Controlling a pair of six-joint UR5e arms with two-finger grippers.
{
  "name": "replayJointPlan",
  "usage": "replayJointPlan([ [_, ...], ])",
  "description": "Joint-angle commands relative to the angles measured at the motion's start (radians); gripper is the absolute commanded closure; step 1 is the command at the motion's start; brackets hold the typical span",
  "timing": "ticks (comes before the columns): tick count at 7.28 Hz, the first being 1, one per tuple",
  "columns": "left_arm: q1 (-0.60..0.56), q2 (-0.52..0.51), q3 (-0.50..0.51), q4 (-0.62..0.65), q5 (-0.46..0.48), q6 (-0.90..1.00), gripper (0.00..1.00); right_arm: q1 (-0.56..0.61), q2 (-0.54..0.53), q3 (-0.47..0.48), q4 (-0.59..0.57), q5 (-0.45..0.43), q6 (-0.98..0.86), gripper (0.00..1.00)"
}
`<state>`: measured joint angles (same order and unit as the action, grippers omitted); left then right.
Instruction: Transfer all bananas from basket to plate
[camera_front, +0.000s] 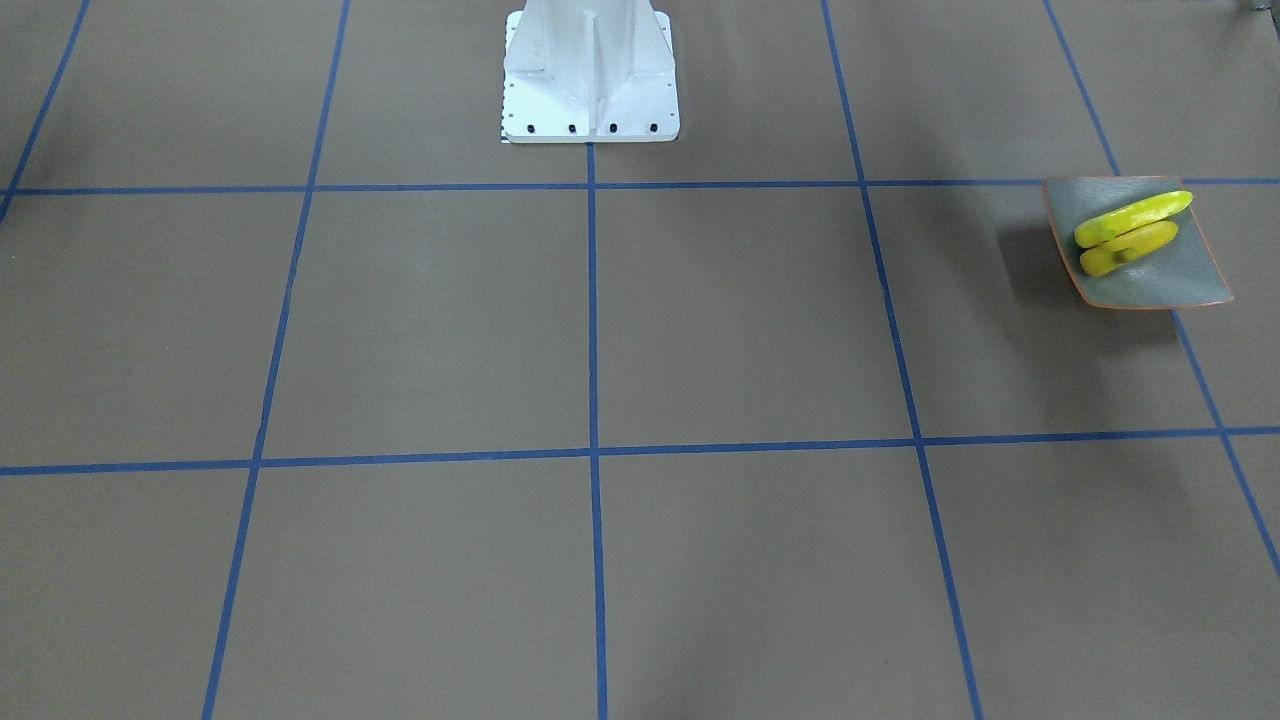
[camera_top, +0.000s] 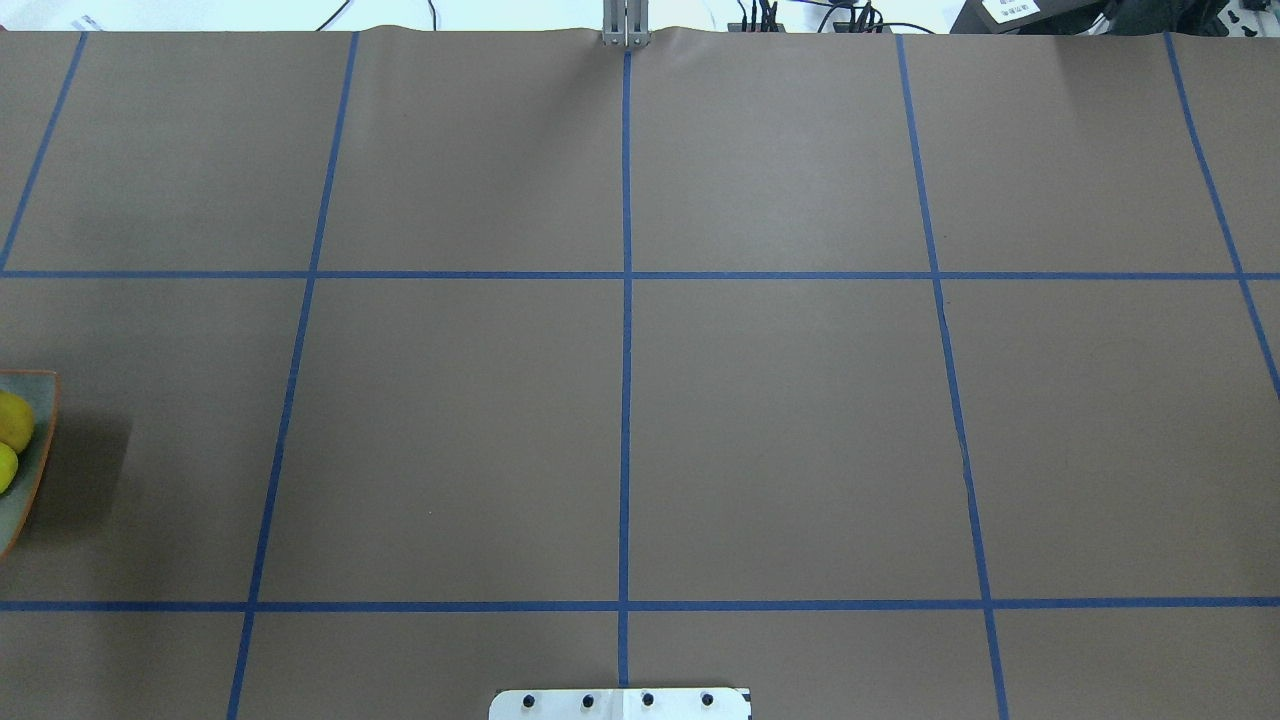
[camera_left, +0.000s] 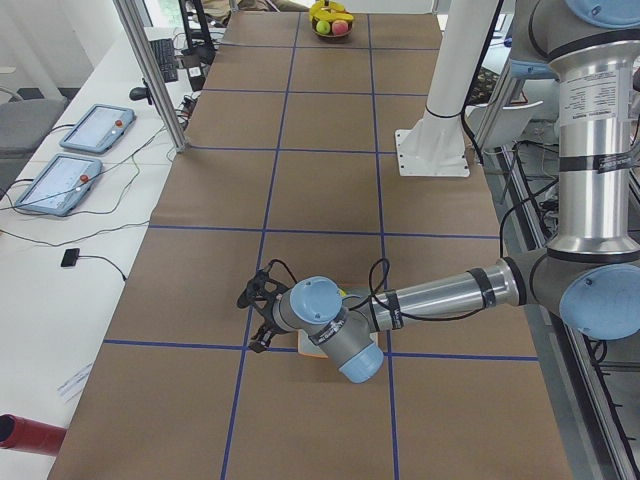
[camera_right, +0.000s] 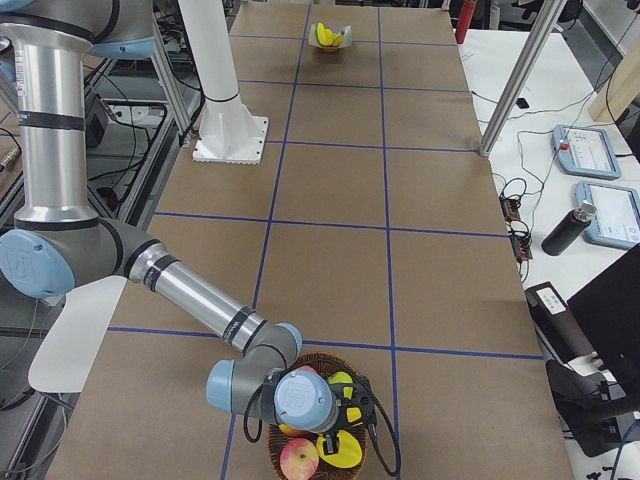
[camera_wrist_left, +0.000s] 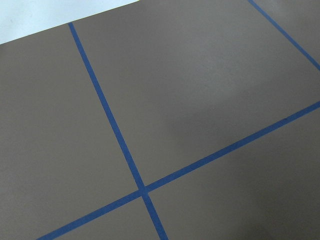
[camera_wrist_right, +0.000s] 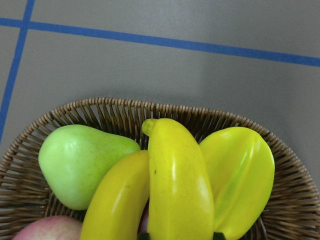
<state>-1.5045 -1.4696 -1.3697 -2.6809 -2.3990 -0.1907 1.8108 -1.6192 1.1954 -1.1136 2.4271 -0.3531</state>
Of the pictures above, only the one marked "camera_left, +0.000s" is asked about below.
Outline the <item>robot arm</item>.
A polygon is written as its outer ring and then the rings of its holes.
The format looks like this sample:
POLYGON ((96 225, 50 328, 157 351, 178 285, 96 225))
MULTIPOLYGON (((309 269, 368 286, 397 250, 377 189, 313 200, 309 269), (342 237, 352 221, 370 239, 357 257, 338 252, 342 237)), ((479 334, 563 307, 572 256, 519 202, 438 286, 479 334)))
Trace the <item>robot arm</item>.
POLYGON ((354 383, 380 369, 377 332, 411 322, 468 318, 496 305, 538 304, 598 340, 639 329, 639 246, 628 233, 632 67, 639 55, 635 1, 520 1, 511 64, 522 77, 555 76, 559 94, 558 228, 541 249, 487 268, 407 287, 371 287, 353 303, 329 278, 286 286, 259 270, 238 298, 263 324, 256 352, 304 333, 354 383))

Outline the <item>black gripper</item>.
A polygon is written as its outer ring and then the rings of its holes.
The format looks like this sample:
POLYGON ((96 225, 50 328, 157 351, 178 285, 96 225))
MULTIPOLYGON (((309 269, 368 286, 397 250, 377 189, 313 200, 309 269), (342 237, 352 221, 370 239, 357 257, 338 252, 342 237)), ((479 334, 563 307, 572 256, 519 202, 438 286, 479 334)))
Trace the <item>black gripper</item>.
POLYGON ((274 308, 279 302, 278 295, 265 295, 260 298, 260 301, 263 303, 261 313, 265 321, 256 334, 251 337, 251 341, 248 344, 249 349, 255 353, 268 351, 271 341, 276 335, 288 333, 276 321, 274 308))

